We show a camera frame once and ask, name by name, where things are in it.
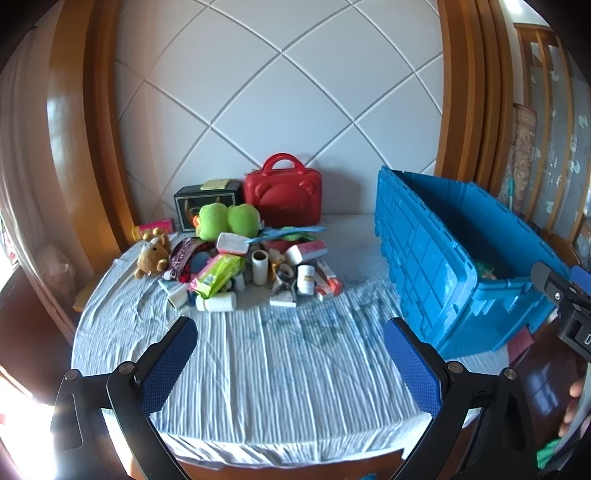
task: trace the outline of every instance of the toilet paper roll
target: toilet paper roll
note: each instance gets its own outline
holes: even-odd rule
[[[257,250],[252,254],[252,279],[254,283],[263,286],[269,276],[269,255],[264,250]]]

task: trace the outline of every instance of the pink can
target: pink can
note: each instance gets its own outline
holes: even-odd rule
[[[162,220],[160,222],[145,223],[144,225],[134,226],[134,240],[138,241],[144,237],[147,232],[152,232],[155,228],[160,228],[164,233],[174,233],[174,219]]]

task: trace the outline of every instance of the clutter pile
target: clutter pile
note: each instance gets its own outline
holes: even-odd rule
[[[273,169],[280,160],[292,161],[294,168]],[[211,180],[184,187],[175,201],[183,230],[192,227],[195,236],[172,252],[167,234],[174,221],[134,229],[145,242],[136,277],[162,274],[159,283],[173,308],[188,303],[203,312],[233,312],[239,307],[236,294],[248,294],[249,283],[267,288],[269,304],[277,307],[296,307],[299,296],[326,301],[342,292],[342,282],[322,259],[328,248],[314,236],[326,230],[316,225],[322,178],[292,155],[273,155],[243,184]]]

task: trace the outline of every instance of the stuffed animal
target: stuffed animal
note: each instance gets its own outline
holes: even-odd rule
[[[201,207],[199,215],[193,218],[193,225],[196,235],[206,242],[217,242],[223,232],[253,238],[261,229],[261,215],[247,203],[231,207],[211,203]]]
[[[138,257],[138,268],[135,270],[135,278],[144,275],[160,275],[168,268],[170,257],[170,240],[160,228],[144,234],[142,250]]]
[[[247,238],[255,238],[261,229],[261,214],[248,203],[228,207],[230,232]]]
[[[228,207],[223,203],[203,205],[199,210],[196,235],[206,242],[217,242],[220,233],[228,231]]]

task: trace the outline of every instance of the wooden cabinet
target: wooden cabinet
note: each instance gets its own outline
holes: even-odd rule
[[[71,357],[72,347],[18,267],[0,291],[0,365],[36,399],[53,405]]]

